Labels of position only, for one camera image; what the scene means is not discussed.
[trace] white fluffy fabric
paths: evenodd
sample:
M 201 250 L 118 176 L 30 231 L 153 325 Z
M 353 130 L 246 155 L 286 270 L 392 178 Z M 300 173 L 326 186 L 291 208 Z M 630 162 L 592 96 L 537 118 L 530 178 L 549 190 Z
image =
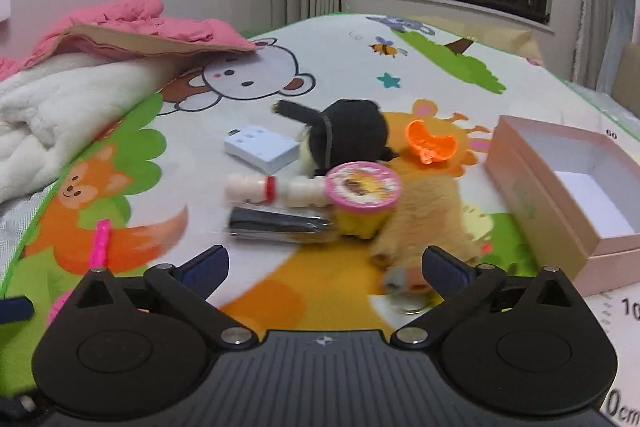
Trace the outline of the white fluffy fabric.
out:
M 0 84 L 0 203 L 57 179 L 110 123 L 174 79 L 179 58 L 59 55 Z

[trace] pink box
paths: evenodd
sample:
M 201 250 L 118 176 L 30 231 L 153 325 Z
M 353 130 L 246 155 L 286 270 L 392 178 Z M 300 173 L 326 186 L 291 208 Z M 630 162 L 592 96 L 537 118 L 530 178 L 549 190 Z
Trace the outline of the pink box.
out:
M 484 166 L 541 266 L 583 296 L 640 281 L 640 166 L 612 139 L 502 116 Z

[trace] cartoon bee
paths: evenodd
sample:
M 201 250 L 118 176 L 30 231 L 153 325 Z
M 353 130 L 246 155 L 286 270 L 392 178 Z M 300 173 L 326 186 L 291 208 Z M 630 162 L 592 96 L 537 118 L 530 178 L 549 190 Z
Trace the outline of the cartoon bee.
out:
M 401 53 L 404 56 L 407 55 L 406 50 L 395 48 L 393 46 L 393 41 L 387 41 L 382 37 L 376 37 L 376 40 L 378 41 L 378 44 L 372 44 L 369 46 L 374 53 L 379 53 L 380 55 L 385 55 L 387 57 L 393 58 L 396 58 L 396 55 L 398 55 L 398 53 Z

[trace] play mat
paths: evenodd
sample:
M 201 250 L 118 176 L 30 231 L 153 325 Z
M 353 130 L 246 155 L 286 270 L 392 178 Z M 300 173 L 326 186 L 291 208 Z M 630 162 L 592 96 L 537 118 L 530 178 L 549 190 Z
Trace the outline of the play mat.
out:
M 159 262 L 179 265 L 224 245 L 230 273 L 209 301 L 258 333 L 375 328 L 388 334 L 415 318 L 383 295 L 370 243 L 345 238 L 297 247 L 226 236 L 223 179 L 252 170 L 223 152 L 223 140 L 249 124 L 295 137 L 301 125 L 271 112 L 281 97 L 318 109 L 340 98 L 376 101 L 388 121 L 389 145 L 401 153 L 390 166 L 405 180 L 455 176 L 465 227 L 481 243 L 482 261 L 520 275 L 536 266 L 482 167 L 501 114 L 595 130 L 640 157 L 632 136 L 535 60 L 423 23 L 334 15 L 252 40 L 257 54 L 219 54 L 206 79 L 202 70 L 190 71 L 141 103 L 51 191 L 4 284 L 8 296 L 27 295 L 36 315 L 1 330 L 3 393 L 32 385 L 30 356 L 49 307 L 87 269 L 99 219 L 111 220 L 117 229 L 111 243 L 127 252 L 108 259 L 121 275 Z M 431 166 L 409 156 L 404 128 L 416 119 L 434 134 L 455 136 L 455 156 Z M 299 168 L 295 162 L 277 175 Z M 65 191 L 72 197 L 63 198 Z

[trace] window sill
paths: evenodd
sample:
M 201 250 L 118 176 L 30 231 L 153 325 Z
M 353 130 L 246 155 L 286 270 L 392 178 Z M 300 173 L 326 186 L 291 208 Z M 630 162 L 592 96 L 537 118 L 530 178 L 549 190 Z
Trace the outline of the window sill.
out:
M 523 17 L 518 17 L 517 15 L 513 15 L 510 13 L 494 10 L 492 8 L 485 8 L 484 6 L 476 6 L 475 4 L 470 4 L 466 2 L 460 2 L 460 1 L 453 1 L 453 0 L 411 0 L 411 1 L 419 1 L 423 3 L 429 3 L 429 4 L 441 4 L 443 6 L 447 6 L 450 8 L 460 8 L 461 10 L 476 12 L 484 15 L 492 15 L 492 16 L 507 20 L 509 22 L 515 22 L 523 26 L 528 26 L 529 28 L 547 33 L 549 35 L 556 34 L 556 32 L 552 28 L 550 28 L 548 25 L 531 21 Z

